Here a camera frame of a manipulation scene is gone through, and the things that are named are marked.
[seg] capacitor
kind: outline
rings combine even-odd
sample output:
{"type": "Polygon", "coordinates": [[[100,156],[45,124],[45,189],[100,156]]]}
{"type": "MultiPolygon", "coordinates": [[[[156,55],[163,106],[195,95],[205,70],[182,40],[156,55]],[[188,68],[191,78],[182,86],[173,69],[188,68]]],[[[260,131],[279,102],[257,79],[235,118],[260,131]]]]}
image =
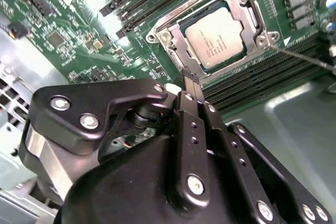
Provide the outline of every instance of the capacitor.
{"type": "Polygon", "coordinates": [[[334,29],[334,24],[333,22],[329,22],[328,20],[324,20],[321,24],[321,30],[325,33],[330,33],[334,29]]]}
{"type": "Polygon", "coordinates": [[[321,0],[320,2],[321,8],[333,8],[336,6],[336,0],[321,0]]]}

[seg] green circuit board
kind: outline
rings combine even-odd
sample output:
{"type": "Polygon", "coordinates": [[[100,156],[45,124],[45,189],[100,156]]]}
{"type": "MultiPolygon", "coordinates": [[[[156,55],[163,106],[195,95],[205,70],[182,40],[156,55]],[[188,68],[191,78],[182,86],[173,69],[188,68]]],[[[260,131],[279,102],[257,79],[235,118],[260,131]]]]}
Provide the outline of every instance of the green circuit board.
{"type": "MultiPolygon", "coordinates": [[[[99,12],[110,0],[42,1],[50,15],[41,15],[29,0],[0,0],[0,9],[10,21],[20,22],[30,30],[28,39],[70,83],[148,77],[167,83],[176,77],[178,70],[162,46],[148,44],[145,36],[163,14],[186,0],[166,1],[162,8],[153,9],[141,26],[125,32],[124,24],[115,12],[106,17],[99,12]]],[[[160,1],[146,0],[142,11],[150,10],[160,1]]],[[[278,31],[281,35],[279,47],[303,41],[316,33],[319,22],[330,15],[330,11],[317,8],[320,0],[309,0],[314,23],[295,30],[284,0],[257,1],[268,30],[278,31]]],[[[269,51],[249,64],[271,55],[269,51]]],[[[226,73],[220,79],[238,71],[226,73]]]]}

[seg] black bracket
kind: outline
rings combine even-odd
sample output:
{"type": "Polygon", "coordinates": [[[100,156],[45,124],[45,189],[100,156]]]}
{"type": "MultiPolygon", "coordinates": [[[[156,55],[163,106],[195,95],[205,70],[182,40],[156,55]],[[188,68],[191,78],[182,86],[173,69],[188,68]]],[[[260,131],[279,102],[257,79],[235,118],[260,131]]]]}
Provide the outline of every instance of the black bracket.
{"type": "Polygon", "coordinates": [[[43,166],[29,151],[28,129],[55,142],[58,153],[84,161],[97,150],[103,156],[116,137],[157,129],[156,137],[105,159],[75,182],[62,209],[62,224],[115,218],[142,223],[145,215],[153,215],[152,223],[169,222],[167,216],[175,223],[218,223],[223,218],[226,223],[332,223],[326,209],[245,127],[223,123],[204,101],[195,74],[183,70],[177,84],[182,87],[178,95],[154,80],[48,87],[34,94],[19,155],[49,183],[53,180],[43,168],[52,164],[43,166]],[[55,98],[67,106],[57,109],[55,98]],[[85,115],[96,119],[94,127],[83,124],[85,115]],[[146,166],[152,170],[143,170],[146,166]],[[142,191],[135,193],[136,186],[142,191]],[[139,199],[155,209],[139,206],[139,199]],[[123,209],[127,204],[137,216],[123,209]],[[104,211],[107,205],[114,212],[104,211]]]}

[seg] metal plate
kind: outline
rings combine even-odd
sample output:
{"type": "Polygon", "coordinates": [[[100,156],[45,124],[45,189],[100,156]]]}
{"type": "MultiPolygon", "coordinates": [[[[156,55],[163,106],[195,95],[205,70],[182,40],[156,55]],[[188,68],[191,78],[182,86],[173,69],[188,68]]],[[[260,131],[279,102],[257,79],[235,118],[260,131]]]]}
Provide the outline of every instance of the metal plate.
{"type": "Polygon", "coordinates": [[[244,124],[336,220],[334,82],[323,76],[225,120],[244,124]]]}

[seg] electronic component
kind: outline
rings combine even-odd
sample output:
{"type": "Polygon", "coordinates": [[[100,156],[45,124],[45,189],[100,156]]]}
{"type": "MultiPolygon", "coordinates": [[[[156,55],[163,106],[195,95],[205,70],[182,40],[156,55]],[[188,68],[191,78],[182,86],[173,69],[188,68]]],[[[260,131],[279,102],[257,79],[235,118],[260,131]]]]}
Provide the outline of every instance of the electronic component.
{"type": "Polygon", "coordinates": [[[103,42],[104,42],[105,44],[108,44],[108,43],[110,43],[110,41],[111,41],[111,39],[109,38],[108,35],[103,35],[103,36],[101,36],[101,39],[103,40],[103,42]]]}
{"type": "Polygon", "coordinates": [[[299,19],[296,22],[293,22],[292,25],[296,30],[301,30],[307,26],[310,26],[313,23],[313,16],[307,16],[302,19],[299,19]]]}
{"type": "Polygon", "coordinates": [[[103,44],[100,42],[99,39],[95,39],[94,42],[92,43],[92,45],[94,46],[94,48],[96,48],[97,50],[102,49],[103,44]]]}
{"type": "Polygon", "coordinates": [[[185,31],[204,68],[211,68],[244,50],[243,27],[233,20],[227,8],[220,8],[185,31]]]}
{"type": "Polygon", "coordinates": [[[121,39],[126,36],[126,33],[123,30],[119,30],[116,32],[116,36],[121,39]]]}
{"type": "Polygon", "coordinates": [[[310,5],[301,5],[300,7],[288,12],[288,16],[292,19],[298,19],[307,15],[311,11],[310,5]]]}
{"type": "Polygon", "coordinates": [[[321,8],[334,8],[336,6],[336,0],[321,0],[320,7],[321,8]]]}
{"type": "Polygon", "coordinates": [[[54,12],[45,0],[30,0],[30,2],[42,17],[49,17],[54,12]]]}
{"type": "Polygon", "coordinates": [[[85,46],[88,48],[88,49],[91,49],[93,47],[93,43],[92,41],[89,41],[85,44],[85,46]]]}
{"type": "Polygon", "coordinates": [[[117,55],[122,55],[124,53],[124,50],[122,50],[120,47],[116,49],[117,55]]]}
{"type": "Polygon", "coordinates": [[[21,23],[15,22],[8,25],[9,35],[13,39],[21,39],[28,35],[29,30],[21,23]]]}
{"type": "Polygon", "coordinates": [[[24,0],[31,4],[35,13],[42,17],[49,17],[54,13],[53,8],[48,4],[46,0],[24,0]]]}
{"type": "Polygon", "coordinates": [[[285,4],[291,8],[302,5],[307,0],[285,0],[285,4]]]}
{"type": "Polygon", "coordinates": [[[334,30],[334,23],[333,22],[330,22],[328,21],[327,19],[324,20],[322,23],[321,23],[321,30],[324,32],[324,33],[330,33],[334,30]]]}
{"type": "Polygon", "coordinates": [[[62,37],[61,34],[59,34],[58,31],[54,31],[52,32],[48,37],[47,40],[49,41],[49,43],[54,47],[54,48],[58,48],[60,45],[62,45],[64,43],[64,38],[62,37]]]}

